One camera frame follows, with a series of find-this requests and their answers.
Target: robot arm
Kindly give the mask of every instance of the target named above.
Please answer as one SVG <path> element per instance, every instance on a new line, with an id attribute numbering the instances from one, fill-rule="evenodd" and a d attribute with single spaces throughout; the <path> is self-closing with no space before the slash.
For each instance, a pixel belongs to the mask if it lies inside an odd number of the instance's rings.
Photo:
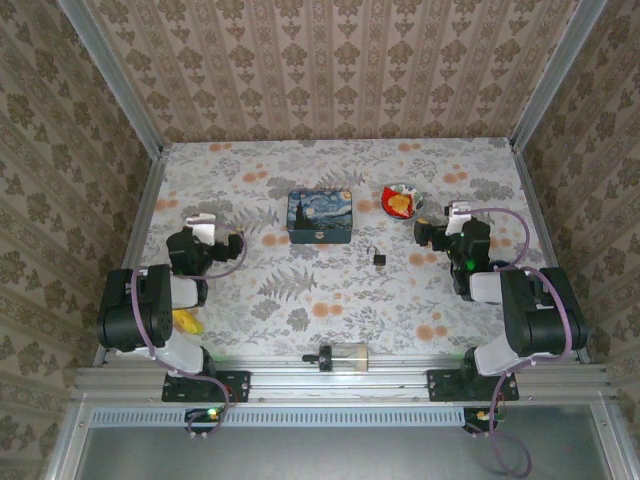
<path id="1" fill-rule="evenodd" d="M 98 339 L 102 346 L 114 348 L 120 354 L 151 358 L 133 317 L 132 273 L 130 269 L 109 272 L 98 314 Z M 215 375 L 207 352 L 173 328 L 172 310 L 197 304 L 196 282 L 171 277 L 169 265 L 153 265 L 143 271 L 137 281 L 140 314 L 156 347 L 155 355 L 177 370 Z"/>
<path id="2" fill-rule="evenodd" d="M 173 328 L 173 310 L 203 306 L 206 280 L 175 275 L 203 276 L 212 262 L 236 259 L 245 248 L 242 237 L 229 235 L 228 245 L 215 241 L 215 216 L 201 214 L 187 219 L 182 231 L 167 239 L 169 265 L 153 265 L 137 278 L 138 304 L 154 355 L 176 371 L 215 376 L 208 352 Z M 105 348 L 119 354 L 151 358 L 133 315 L 130 269 L 113 270 L 107 277 L 97 319 L 97 334 Z"/>
<path id="3" fill-rule="evenodd" d="M 464 300 L 503 305 L 505 329 L 488 344 L 469 349 L 459 370 L 432 372 L 443 381 L 430 382 L 439 383 L 430 394 L 442 400 L 490 400 L 497 376 L 533 355 L 562 353 L 566 340 L 560 312 L 540 280 L 515 268 L 493 268 L 490 226 L 464 213 L 468 211 L 467 202 L 454 202 L 445 208 L 448 225 L 417 222 L 414 237 L 422 246 L 430 243 L 434 251 L 447 253 L 454 289 Z M 565 271 L 557 267 L 540 273 L 562 300 L 572 350 L 583 348 L 588 331 Z"/>

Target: patterned wallpaper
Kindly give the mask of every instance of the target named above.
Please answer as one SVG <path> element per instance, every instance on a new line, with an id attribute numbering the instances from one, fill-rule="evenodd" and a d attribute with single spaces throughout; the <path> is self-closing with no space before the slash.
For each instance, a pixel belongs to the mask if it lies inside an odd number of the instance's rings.
<path id="1" fill-rule="evenodd" d="M 507 136 L 578 0 L 84 0 L 165 142 Z"/>
<path id="2" fill-rule="evenodd" d="M 524 154 L 640 444 L 639 58 L 640 1 L 612 0 Z"/>
<path id="3" fill-rule="evenodd" d="M 56 2 L 0 2 L 0 478 L 45 465 L 148 167 Z"/>

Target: wire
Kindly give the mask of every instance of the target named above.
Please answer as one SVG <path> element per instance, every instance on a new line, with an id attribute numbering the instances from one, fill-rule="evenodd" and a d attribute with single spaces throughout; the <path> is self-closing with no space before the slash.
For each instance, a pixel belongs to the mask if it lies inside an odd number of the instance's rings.
<path id="1" fill-rule="evenodd" d="M 471 422 L 467 422 L 465 424 L 465 427 L 469 427 L 469 428 L 471 428 L 471 430 L 474 430 L 476 433 L 481 433 L 482 435 L 487 435 L 488 434 L 488 432 L 482 430 L 480 427 L 474 425 Z"/>
<path id="2" fill-rule="evenodd" d="M 514 212 L 513 210 L 509 210 L 507 208 L 499 208 L 499 207 L 477 208 L 477 209 L 468 210 L 465 212 L 457 212 L 455 214 L 456 215 L 474 215 L 477 213 L 488 213 L 488 212 L 506 213 L 507 215 L 511 215 L 512 217 L 517 218 L 522 224 L 525 232 L 525 240 L 524 240 L 524 245 L 522 247 L 522 250 L 511 263 L 509 263 L 505 267 L 497 268 L 496 271 L 500 272 L 503 270 L 518 268 L 517 264 L 526 255 L 527 250 L 529 249 L 529 243 L 531 241 L 531 232 L 529 231 L 529 226 L 527 225 L 527 221 L 524 219 L 522 215 Z M 498 383 L 496 384 L 496 388 L 493 391 L 493 395 L 491 397 L 491 405 L 489 407 L 489 439 L 491 440 L 491 448 L 493 449 L 493 454 L 496 457 L 496 460 L 498 461 L 498 463 L 500 464 L 500 467 L 502 467 L 502 469 L 509 476 L 513 478 L 527 478 L 531 474 L 531 471 L 533 470 L 533 461 L 531 459 L 531 453 L 529 453 L 527 446 L 524 444 L 522 440 L 520 440 L 514 435 L 505 433 L 503 431 L 498 432 L 494 427 L 495 410 L 498 405 L 498 395 L 500 394 L 500 389 L 502 388 L 502 385 L 507 380 L 507 378 L 511 376 L 511 374 L 520 372 L 521 370 L 523 370 L 528 366 L 534 366 L 536 362 L 552 363 L 552 362 L 561 362 L 565 360 L 571 353 L 571 347 L 572 347 L 571 325 L 569 324 L 569 318 L 567 317 L 567 311 L 564 307 L 564 304 L 562 303 L 562 299 L 560 298 L 560 295 L 556 291 L 555 287 L 547 277 L 545 277 L 542 273 L 540 273 L 535 268 L 522 267 L 521 270 L 525 272 L 529 272 L 531 275 L 538 277 L 540 281 L 542 281 L 544 286 L 547 287 L 547 290 L 551 294 L 551 297 L 553 298 L 553 302 L 555 303 L 556 308 L 558 309 L 558 313 L 560 314 L 560 320 L 562 321 L 562 327 L 565 335 L 565 342 L 564 342 L 564 350 L 560 355 L 556 357 L 533 355 L 531 358 L 523 360 L 522 362 L 516 364 L 514 367 L 505 371 L 500 376 Z M 509 466 L 504 461 L 504 457 L 502 456 L 502 452 L 500 450 L 500 447 L 498 446 L 498 442 L 497 442 L 498 437 L 502 437 L 507 440 L 510 440 L 511 442 L 517 444 L 518 447 L 520 447 L 525 457 L 527 458 L 527 466 L 524 471 L 517 472 L 514 469 L 509 468 Z"/>
<path id="3" fill-rule="evenodd" d="M 493 449 L 493 454 L 496 457 L 496 460 L 498 461 L 498 463 L 500 464 L 500 467 L 502 467 L 502 469 L 513 478 L 527 478 L 531 474 L 531 471 L 533 470 L 533 461 L 531 460 L 531 454 L 529 453 L 529 450 L 527 449 L 526 445 L 522 440 L 515 437 L 514 435 L 505 433 L 503 431 L 498 432 L 495 430 L 493 426 L 493 422 L 495 420 L 495 408 L 498 403 L 498 395 L 500 393 L 500 389 L 502 388 L 502 384 L 506 381 L 508 377 L 511 376 L 511 374 L 520 372 L 521 370 L 523 370 L 528 366 L 535 365 L 537 362 L 552 363 L 552 362 L 560 362 L 566 359 L 571 353 L 571 347 L 572 347 L 571 325 L 569 324 L 569 317 L 567 316 L 567 311 L 564 307 L 564 304 L 562 303 L 562 299 L 560 298 L 560 295 L 558 294 L 557 290 L 555 289 L 551 281 L 535 268 L 522 267 L 522 270 L 524 270 L 525 272 L 529 272 L 530 274 L 538 277 L 549 290 L 549 293 L 553 298 L 553 302 L 555 303 L 556 308 L 558 309 L 558 313 L 560 314 L 560 319 L 562 321 L 562 327 L 565 335 L 565 342 L 564 342 L 564 350 L 557 357 L 543 357 L 543 356 L 534 355 L 531 358 L 523 360 L 519 364 L 510 368 L 508 371 L 504 372 L 502 376 L 500 376 L 500 379 L 498 380 L 496 388 L 493 391 L 493 396 L 491 397 L 491 405 L 489 406 L 489 439 L 491 440 L 491 448 Z M 502 451 L 498 446 L 498 443 L 497 443 L 498 437 L 506 438 L 507 440 L 510 440 L 511 442 L 516 443 L 520 447 L 520 449 L 522 450 L 522 452 L 525 454 L 527 458 L 527 467 L 525 468 L 524 471 L 517 472 L 509 468 L 509 466 L 504 461 L 504 457 L 502 456 Z"/>
<path id="4" fill-rule="evenodd" d="M 201 412 L 196 412 L 196 413 L 192 413 L 189 416 L 189 421 L 187 422 L 187 432 L 189 432 L 189 435 L 191 437 L 195 437 L 195 432 L 193 431 L 193 424 L 194 422 L 200 418 L 200 417 L 207 417 L 209 416 L 209 412 L 207 410 L 203 410 Z M 218 423 L 217 425 L 215 425 L 210 431 L 209 433 L 213 433 L 214 431 L 216 431 L 218 429 L 218 427 L 220 426 L 220 423 L 222 423 L 222 417 L 220 417 L 220 419 L 218 419 Z"/>
<path id="5" fill-rule="evenodd" d="M 227 392 L 233 395 L 233 405 L 231 406 L 235 407 L 238 404 L 238 394 L 236 393 L 236 389 L 233 388 L 231 385 L 225 385 L 225 387 L 227 387 Z"/>
<path id="6" fill-rule="evenodd" d="M 514 212 L 513 210 L 509 210 L 508 208 L 500 208 L 500 207 L 488 207 L 488 208 L 476 208 L 474 210 L 467 210 L 465 212 L 455 212 L 454 215 L 474 215 L 476 213 L 489 213 L 489 212 L 497 212 L 497 213 L 506 213 L 507 215 L 511 215 L 512 217 L 517 218 L 522 226 L 524 227 L 524 245 L 522 246 L 522 250 L 518 256 L 506 267 L 500 267 L 496 269 L 497 272 L 502 270 L 510 270 L 513 268 L 517 268 L 516 265 L 524 258 L 529 249 L 529 242 L 531 241 L 531 232 L 529 231 L 529 225 L 527 225 L 527 221 L 524 219 L 522 215 Z"/>
<path id="7" fill-rule="evenodd" d="M 199 221 L 197 222 L 197 224 L 211 224 L 212 222 L 207 222 L 207 221 Z M 227 225 L 223 225 L 220 224 L 219 225 L 222 228 L 227 228 L 229 230 L 236 230 L 234 227 L 229 227 Z M 227 275 L 231 275 L 233 272 L 235 272 L 236 270 L 238 270 L 242 264 L 244 263 L 245 259 L 247 258 L 247 241 L 246 238 L 244 236 L 244 234 L 241 231 L 238 231 L 238 234 L 240 235 L 240 237 L 242 238 L 242 241 L 244 242 L 244 248 L 243 248 L 243 252 L 242 252 L 242 257 L 240 258 L 240 261 L 231 269 L 227 270 L 224 273 L 221 273 L 219 275 L 210 275 L 210 276 L 184 276 L 184 275 L 180 275 L 180 278 L 191 278 L 193 280 L 215 280 L 218 278 L 222 278 L 222 277 L 226 277 Z M 220 428 L 220 426 L 222 425 L 222 423 L 224 422 L 224 418 L 227 414 L 227 411 L 230 408 L 229 405 L 229 392 L 227 390 L 227 388 L 225 387 L 225 385 L 218 380 L 217 378 L 213 378 L 213 377 L 208 377 L 205 375 L 194 375 L 192 373 L 189 372 L 185 372 L 183 370 L 180 370 L 178 368 L 175 368 L 172 365 L 169 365 L 168 363 L 163 362 L 162 360 L 160 360 L 159 358 L 156 357 L 155 355 L 155 347 L 153 345 L 153 342 L 151 341 L 151 338 L 149 338 L 149 335 L 147 334 L 147 330 L 144 327 L 144 322 L 142 320 L 142 315 L 140 315 L 140 304 L 138 303 L 138 276 L 140 275 L 140 270 L 142 270 L 143 267 L 137 267 L 133 270 L 133 273 L 131 274 L 131 306 L 133 308 L 133 317 L 136 321 L 136 325 L 138 326 L 138 331 L 140 332 L 140 336 L 142 337 L 142 341 L 144 342 L 145 346 L 149 349 L 149 357 L 151 357 L 151 360 L 153 360 L 154 362 L 156 362 L 158 365 L 160 365 L 161 367 L 165 368 L 166 370 L 173 372 L 174 374 L 180 375 L 184 378 L 188 378 L 191 380 L 197 380 L 197 381 L 202 381 L 202 382 L 210 382 L 213 383 L 214 385 L 216 385 L 221 391 L 222 394 L 224 395 L 224 409 L 222 411 L 222 413 L 220 414 L 220 419 L 218 421 L 218 424 L 213 427 L 213 429 L 211 430 L 210 433 L 215 432 L 218 428 Z"/>
<path id="8" fill-rule="evenodd" d="M 500 420 L 498 421 L 505 421 L 507 419 L 507 400 L 504 397 L 504 393 L 500 392 L 498 394 L 498 402 L 502 401 L 502 408 L 500 408 L 500 406 L 498 406 L 498 414 L 500 415 Z"/>

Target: patterned table surface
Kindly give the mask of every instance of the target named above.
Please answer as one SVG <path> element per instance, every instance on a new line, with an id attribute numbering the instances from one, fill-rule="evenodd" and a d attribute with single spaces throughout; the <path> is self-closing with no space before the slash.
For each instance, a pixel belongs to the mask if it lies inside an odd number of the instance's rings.
<path id="1" fill-rule="evenodd" d="M 365 341 L 373 353 L 462 353 L 503 328 L 502 308 L 453 292 L 449 262 L 413 241 L 413 224 L 379 206 L 385 184 L 424 192 L 424 216 L 444 223 L 443 205 L 464 199 L 522 214 L 532 229 L 524 264 L 544 266 L 513 156 L 505 139 L 322 140 L 176 144 L 143 254 L 168 262 L 166 238 L 197 212 L 244 227 L 245 265 L 210 282 L 199 336 L 213 355 L 297 355 L 325 342 Z M 348 245 L 291 245 L 287 194 L 347 188 L 354 229 Z M 492 259 L 511 260 L 523 244 L 517 220 L 492 223 Z M 367 247 L 387 256 L 384 273 Z M 209 273 L 228 269 L 214 264 Z"/>

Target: wallpaper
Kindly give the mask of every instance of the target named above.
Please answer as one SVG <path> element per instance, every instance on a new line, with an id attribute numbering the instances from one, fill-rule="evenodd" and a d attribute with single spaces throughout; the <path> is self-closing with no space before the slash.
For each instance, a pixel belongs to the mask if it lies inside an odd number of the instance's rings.
<path id="1" fill-rule="evenodd" d="M 206 304 L 193 310 L 204 326 L 194 340 L 214 356 L 295 356 L 339 342 L 365 342 L 377 354 L 462 354 L 504 331 L 502 308 L 457 296 L 446 254 L 417 245 L 414 222 L 384 213 L 384 185 L 403 181 L 423 193 L 420 214 L 435 224 L 446 223 L 449 202 L 468 200 L 511 208 L 532 225 L 505 138 L 176 144 L 143 264 L 168 263 L 167 237 L 195 213 L 244 229 L 245 264 L 211 282 Z M 296 189 L 346 190 L 351 242 L 292 245 L 287 196 Z M 512 260 L 524 244 L 520 223 L 481 217 L 492 225 L 491 258 Z M 386 255 L 380 269 L 372 247 Z M 544 266 L 535 231 L 525 261 Z M 209 273 L 233 265 L 214 264 Z"/>
<path id="2" fill-rule="evenodd" d="M 164 142 L 507 136 L 578 0 L 84 0 Z"/>
<path id="3" fill-rule="evenodd" d="M 524 155 L 640 444 L 640 2 L 609 2 Z"/>
<path id="4" fill-rule="evenodd" d="M 0 478 L 37 478 L 148 161 L 53 1 L 0 2 Z"/>

